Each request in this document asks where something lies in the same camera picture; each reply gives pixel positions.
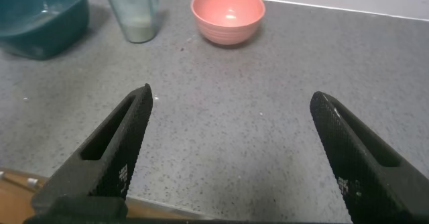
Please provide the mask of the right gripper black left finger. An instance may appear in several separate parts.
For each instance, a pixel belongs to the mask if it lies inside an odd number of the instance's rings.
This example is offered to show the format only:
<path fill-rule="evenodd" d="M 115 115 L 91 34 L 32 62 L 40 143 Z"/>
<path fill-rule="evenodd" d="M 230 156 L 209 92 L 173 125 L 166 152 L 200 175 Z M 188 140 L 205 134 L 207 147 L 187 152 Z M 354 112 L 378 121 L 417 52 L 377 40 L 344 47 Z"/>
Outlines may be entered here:
<path fill-rule="evenodd" d="M 131 91 L 34 195 L 35 212 L 60 197 L 126 199 L 152 107 L 148 84 Z"/>

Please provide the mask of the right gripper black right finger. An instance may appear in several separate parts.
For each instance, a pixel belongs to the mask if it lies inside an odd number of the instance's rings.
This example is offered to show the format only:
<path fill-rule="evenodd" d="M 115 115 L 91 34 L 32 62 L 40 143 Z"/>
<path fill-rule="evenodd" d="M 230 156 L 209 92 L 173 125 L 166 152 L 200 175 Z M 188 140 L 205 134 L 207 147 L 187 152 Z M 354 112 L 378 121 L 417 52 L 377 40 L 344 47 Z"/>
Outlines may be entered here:
<path fill-rule="evenodd" d="M 354 223 L 427 223 L 428 179 L 340 101 L 315 92 L 310 112 Z"/>

